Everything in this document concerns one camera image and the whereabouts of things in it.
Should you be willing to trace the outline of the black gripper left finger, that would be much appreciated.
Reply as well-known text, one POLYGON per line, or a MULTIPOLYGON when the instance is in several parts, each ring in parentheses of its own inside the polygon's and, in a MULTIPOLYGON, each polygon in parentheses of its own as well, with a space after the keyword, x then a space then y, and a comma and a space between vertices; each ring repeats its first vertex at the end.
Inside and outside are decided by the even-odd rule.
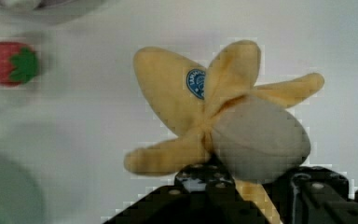
POLYGON ((104 224, 269 224, 257 206, 236 190, 215 156, 183 168, 170 186, 159 187, 104 224))

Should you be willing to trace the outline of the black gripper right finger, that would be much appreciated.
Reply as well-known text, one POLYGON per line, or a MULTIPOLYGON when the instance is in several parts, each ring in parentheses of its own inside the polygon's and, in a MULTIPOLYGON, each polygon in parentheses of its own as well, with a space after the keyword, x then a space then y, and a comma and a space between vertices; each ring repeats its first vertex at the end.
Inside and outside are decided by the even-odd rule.
POLYGON ((358 190, 321 166, 301 166, 264 186, 283 224, 358 224, 358 190))

